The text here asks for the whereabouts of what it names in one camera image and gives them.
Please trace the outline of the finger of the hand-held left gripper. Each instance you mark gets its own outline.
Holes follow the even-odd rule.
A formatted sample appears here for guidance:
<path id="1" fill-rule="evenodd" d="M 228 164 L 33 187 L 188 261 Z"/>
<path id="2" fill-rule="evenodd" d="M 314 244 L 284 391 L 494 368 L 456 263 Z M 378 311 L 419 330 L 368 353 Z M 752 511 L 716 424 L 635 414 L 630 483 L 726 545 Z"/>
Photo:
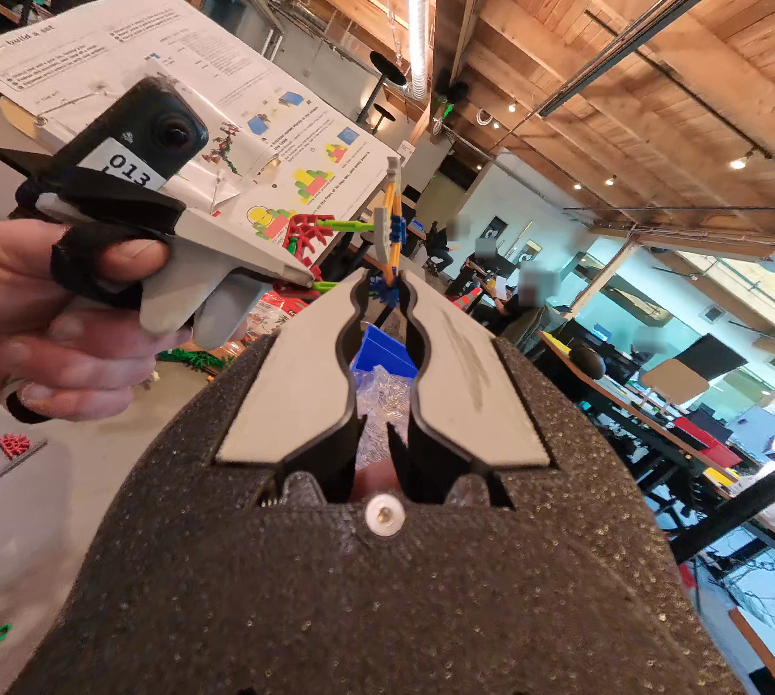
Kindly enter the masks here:
<path id="1" fill-rule="evenodd" d="M 174 226 L 179 240 L 197 244 L 211 252 L 241 262 L 241 266 L 269 276 L 273 281 L 308 288 L 315 282 L 312 271 L 281 245 L 267 241 L 243 227 L 226 222 L 198 209 L 182 211 Z"/>

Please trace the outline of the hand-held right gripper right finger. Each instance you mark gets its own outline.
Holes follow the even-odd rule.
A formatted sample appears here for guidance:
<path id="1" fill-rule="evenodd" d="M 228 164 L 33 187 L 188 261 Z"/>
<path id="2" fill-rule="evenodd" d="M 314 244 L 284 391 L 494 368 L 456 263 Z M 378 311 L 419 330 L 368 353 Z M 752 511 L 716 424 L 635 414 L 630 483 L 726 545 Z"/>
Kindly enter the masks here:
<path id="1" fill-rule="evenodd" d="M 398 276 L 412 383 L 407 442 L 392 437 L 402 492 L 448 503 L 463 477 L 478 477 L 485 504 L 509 505 L 501 474 L 547 469 L 551 454 L 496 338 L 421 276 Z"/>

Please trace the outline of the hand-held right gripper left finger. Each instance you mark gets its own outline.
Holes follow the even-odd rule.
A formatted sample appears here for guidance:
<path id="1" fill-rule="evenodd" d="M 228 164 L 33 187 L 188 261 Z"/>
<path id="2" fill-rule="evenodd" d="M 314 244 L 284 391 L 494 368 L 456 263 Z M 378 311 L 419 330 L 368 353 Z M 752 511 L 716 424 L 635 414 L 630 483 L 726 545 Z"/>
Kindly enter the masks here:
<path id="1" fill-rule="evenodd" d="M 219 464 L 269 469 L 278 490 L 303 471 L 327 501 L 348 500 L 363 431 L 350 364 L 369 288 L 361 267 L 275 333 L 218 448 Z"/>

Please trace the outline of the colourful rod connector toy model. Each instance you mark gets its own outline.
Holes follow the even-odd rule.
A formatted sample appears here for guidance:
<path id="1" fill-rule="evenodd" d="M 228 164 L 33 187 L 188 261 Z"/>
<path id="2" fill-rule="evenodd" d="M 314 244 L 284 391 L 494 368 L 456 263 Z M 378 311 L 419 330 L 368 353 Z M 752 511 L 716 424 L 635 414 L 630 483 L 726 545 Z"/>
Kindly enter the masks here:
<path id="1" fill-rule="evenodd" d="M 336 232 L 367 232 L 372 234 L 374 255 L 381 271 L 380 275 L 370 278 L 369 296 L 378 298 L 389 308 L 397 307 L 401 250 L 406 242 L 406 222 L 402 216 L 402 162 L 398 157 L 389 157 L 387 161 L 384 199 L 374 208 L 371 222 L 309 214 L 291 217 L 283 246 L 313 272 L 313 282 L 310 287 L 276 282 L 273 290 L 278 297 L 309 302 L 331 291 L 337 283 L 324 281 L 307 254 L 314 253 L 316 243 L 326 243 Z"/>

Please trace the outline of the person's left hand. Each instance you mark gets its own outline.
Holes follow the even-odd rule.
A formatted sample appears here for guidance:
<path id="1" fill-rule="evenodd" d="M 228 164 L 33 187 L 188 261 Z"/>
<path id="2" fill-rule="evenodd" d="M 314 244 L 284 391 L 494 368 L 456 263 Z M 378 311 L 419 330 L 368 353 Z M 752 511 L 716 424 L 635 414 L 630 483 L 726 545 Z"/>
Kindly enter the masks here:
<path id="1" fill-rule="evenodd" d="M 50 274 L 68 227 L 34 219 L 1 224 L 2 402 L 14 417 L 93 421 L 125 410 L 157 354 L 183 345 L 188 327 L 154 335 L 137 311 L 78 300 Z"/>

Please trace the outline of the toy packaging bag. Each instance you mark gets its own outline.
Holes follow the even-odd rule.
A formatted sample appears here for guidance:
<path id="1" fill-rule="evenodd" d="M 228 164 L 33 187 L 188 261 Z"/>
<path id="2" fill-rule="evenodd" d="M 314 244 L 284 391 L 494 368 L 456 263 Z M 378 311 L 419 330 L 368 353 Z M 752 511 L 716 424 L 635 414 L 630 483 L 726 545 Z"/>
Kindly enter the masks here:
<path id="1" fill-rule="evenodd" d="M 251 308 L 245 318 L 246 332 L 240 341 L 249 345 L 260 336 L 272 335 L 291 318 L 301 313 L 310 304 L 294 296 L 268 291 Z"/>

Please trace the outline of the crumpled clear plastic bags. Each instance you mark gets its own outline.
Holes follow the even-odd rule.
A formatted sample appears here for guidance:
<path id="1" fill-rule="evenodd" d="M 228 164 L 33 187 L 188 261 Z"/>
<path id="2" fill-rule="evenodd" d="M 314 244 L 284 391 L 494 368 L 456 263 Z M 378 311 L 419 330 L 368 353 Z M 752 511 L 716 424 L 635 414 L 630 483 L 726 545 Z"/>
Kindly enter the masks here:
<path id="1" fill-rule="evenodd" d="M 366 418 L 356 452 L 356 470 L 390 458 L 388 425 L 408 444 L 409 409 L 414 380 L 386 371 L 353 369 L 357 416 Z"/>

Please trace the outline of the folded instruction leaflet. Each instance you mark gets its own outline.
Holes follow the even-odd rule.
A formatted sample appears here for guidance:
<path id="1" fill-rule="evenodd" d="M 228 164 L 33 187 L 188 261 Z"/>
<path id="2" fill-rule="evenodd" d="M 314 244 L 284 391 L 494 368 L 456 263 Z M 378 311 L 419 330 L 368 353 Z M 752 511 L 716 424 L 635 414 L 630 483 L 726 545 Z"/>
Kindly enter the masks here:
<path id="1" fill-rule="evenodd" d="M 142 70 L 147 76 L 171 83 L 208 131 L 206 144 L 169 178 L 160 192 L 187 207 L 217 215 L 228 201 L 256 185 L 264 168 L 276 158 L 276 152 L 189 83 L 164 69 L 158 59 L 147 60 Z"/>

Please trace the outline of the white instruction board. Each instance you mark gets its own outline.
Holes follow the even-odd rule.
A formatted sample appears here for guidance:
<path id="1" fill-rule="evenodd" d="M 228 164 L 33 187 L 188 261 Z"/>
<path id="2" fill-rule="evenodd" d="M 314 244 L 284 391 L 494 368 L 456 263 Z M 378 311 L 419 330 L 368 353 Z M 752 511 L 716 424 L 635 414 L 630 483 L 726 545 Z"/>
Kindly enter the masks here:
<path id="1" fill-rule="evenodd" d="M 184 0 L 100 0 L 2 35 L 2 96 L 57 150 L 141 78 L 152 58 L 276 152 L 217 215 L 281 244 L 299 214 L 357 219 L 396 152 Z"/>

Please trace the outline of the blue plastic bin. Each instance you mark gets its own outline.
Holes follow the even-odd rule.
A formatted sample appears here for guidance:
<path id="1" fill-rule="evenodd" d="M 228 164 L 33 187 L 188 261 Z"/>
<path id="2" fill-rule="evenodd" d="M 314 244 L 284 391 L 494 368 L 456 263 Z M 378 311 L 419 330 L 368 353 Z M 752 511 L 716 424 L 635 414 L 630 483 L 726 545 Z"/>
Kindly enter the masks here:
<path id="1" fill-rule="evenodd" d="M 353 371 L 372 372 L 382 367 L 387 373 L 414 380 L 419 371 L 405 346 L 378 327 L 368 324 L 360 349 L 351 363 Z"/>

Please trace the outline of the green spiky toy piece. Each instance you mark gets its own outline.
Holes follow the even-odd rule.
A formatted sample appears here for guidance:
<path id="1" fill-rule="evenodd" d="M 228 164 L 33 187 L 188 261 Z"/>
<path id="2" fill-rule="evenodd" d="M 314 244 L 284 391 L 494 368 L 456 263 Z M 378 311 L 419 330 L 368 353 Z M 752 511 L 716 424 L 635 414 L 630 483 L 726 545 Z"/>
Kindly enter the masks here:
<path id="1" fill-rule="evenodd" d="M 214 377 L 227 369 L 236 357 L 229 354 L 216 355 L 205 350 L 176 348 L 157 353 L 156 359 L 159 362 L 179 363 L 191 370 Z"/>

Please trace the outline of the black bag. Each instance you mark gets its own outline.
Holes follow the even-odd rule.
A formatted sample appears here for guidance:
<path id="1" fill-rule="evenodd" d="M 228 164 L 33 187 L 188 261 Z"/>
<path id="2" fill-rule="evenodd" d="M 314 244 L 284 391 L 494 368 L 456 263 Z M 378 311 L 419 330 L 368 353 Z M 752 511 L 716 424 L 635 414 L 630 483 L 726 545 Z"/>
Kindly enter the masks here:
<path id="1" fill-rule="evenodd" d="M 595 348 L 577 343 L 570 347 L 570 361 L 591 380 L 600 380 L 606 375 L 606 364 Z"/>

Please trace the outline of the long wooden desk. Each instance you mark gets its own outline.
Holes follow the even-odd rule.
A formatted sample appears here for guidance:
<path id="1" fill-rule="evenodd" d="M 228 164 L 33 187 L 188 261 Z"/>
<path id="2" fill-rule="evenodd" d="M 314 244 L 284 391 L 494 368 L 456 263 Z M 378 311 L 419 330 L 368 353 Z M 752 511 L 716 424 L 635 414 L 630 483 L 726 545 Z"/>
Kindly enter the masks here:
<path id="1" fill-rule="evenodd" d="M 710 468 L 731 484 L 738 480 L 730 468 L 713 460 L 707 448 L 698 448 L 698 442 L 694 439 L 687 442 L 666 429 L 653 416 L 645 413 L 633 396 L 625 394 L 608 377 L 595 380 L 586 375 L 551 334 L 538 331 L 537 336 L 539 345 L 535 349 L 533 362 L 569 400 L 575 403 L 587 402 L 633 438 L 641 439 L 680 468 L 695 474 L 702 474 Z"/>

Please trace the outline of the black stand pole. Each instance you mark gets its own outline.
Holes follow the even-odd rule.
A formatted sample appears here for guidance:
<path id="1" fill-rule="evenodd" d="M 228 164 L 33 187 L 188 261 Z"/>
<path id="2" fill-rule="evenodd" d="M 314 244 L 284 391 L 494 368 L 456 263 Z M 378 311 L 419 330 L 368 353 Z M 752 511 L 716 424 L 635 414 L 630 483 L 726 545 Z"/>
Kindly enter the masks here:
<path id="1" fill-rule="evenodd" d="M 768 474 L 750 487 L 727 500 L 705 519 L 670 540 L 670 550 L 677 565 L 727 535 L 735 528 L 761 514 L 774 503 L 774 474 Z"/>

